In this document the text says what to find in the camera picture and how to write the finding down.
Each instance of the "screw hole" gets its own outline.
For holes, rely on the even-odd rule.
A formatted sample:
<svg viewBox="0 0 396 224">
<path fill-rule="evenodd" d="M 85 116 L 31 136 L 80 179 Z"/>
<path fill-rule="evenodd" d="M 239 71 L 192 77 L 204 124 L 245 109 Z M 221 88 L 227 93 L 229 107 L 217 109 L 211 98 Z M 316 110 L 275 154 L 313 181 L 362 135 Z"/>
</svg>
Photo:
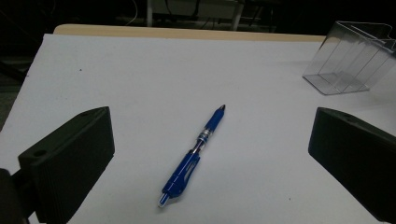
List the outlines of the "screw hole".
<svg viewBox="0 0 396 224">
<path fill-rule="evenodd" d="M 37 152 L 35 152 L 35 154 L 33 154 L 35 157 L 41 157 L 44 156 L 47 153 L 46 150 L 38 150 Z"/>
</svg>

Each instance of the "ballpoint pen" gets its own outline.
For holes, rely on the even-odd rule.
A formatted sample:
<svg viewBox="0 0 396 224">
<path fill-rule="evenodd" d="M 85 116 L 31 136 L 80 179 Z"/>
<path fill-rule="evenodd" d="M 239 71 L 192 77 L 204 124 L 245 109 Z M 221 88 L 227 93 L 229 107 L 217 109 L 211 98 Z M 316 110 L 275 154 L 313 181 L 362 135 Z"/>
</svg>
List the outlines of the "ballpoint pen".
<svg viewBox="0 0 396 224">
<path fill-rule="evenodd" d="M 159 207 L 164 207 L 168 199 L 176 198 L 181 195 L 189 182 L 192 171 L 200 160 L 199 152 L 205 147 L 210 135 L 216 130 L 219 122 L 224 116 L 225 105 L 215 111 L 212 118 L 207 122 L 204 129 L 197 137 L 195 146 L 187 153 L 178 165 L 172 176 L 163 187 L 163 195 L 158 201 Z"/>
</svg>

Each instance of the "white surface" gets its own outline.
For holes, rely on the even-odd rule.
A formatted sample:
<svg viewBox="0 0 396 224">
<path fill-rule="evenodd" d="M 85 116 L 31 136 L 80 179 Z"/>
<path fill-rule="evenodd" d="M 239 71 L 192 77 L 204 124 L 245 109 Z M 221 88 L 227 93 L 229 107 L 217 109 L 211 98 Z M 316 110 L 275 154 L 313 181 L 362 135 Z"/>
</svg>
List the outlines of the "white surface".
<svg viewBox="0 0 396 224">
<path fill-rule="evenodd" d="M 1 167 L 16 172 L 25 149 L 108 105 L 115 157 L 70 223 L 377 223 L 307 147 L 318 106 L 396 134 L 395 76 L 322 96 L 302 79 L 318 47 L 46 35 L 0 133 Z M 183 196 L 159 209 L 165 181 L 223 104 Z"/>
</svg>

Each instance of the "blue pen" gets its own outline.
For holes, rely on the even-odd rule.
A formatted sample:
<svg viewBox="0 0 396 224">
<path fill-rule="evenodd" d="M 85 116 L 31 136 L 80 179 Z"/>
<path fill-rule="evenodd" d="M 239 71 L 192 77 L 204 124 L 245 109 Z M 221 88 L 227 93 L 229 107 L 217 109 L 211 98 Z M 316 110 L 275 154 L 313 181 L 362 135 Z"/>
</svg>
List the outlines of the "blue pen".
<svg viewBox="0 0 396 224">
<path fill-rule="evenodd" d="M 158 201 L 159 207 L 164 207 L 168 199 L 176 198 L 181 195 L 189 182 L 192 171 L 200 160 L 199 152 L 205 147 L 210 135 L 216 130 L 219 122 L 224 116 L 225 105 L 215 111 L 212 118 L 207 122 L 204 129 L 197 138 L 194 148 L 187 153 L 178 165 L 172 176 L 163 187 L 163 196 Z"/>
</svg>

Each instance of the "clear plastic container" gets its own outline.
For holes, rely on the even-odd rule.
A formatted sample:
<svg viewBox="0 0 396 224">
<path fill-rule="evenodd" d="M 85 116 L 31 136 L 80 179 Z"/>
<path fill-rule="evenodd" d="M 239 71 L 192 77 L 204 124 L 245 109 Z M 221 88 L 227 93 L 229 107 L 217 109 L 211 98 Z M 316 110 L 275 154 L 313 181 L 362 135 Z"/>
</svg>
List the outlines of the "clear plastic container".
<svg viewBox="0 0 396 224">
<path fill-rule="evenodd" d="M 337 21 L 303 78 L 324 95 L 368 91 L 395 65 L 392 27 Z"/>
</svg>

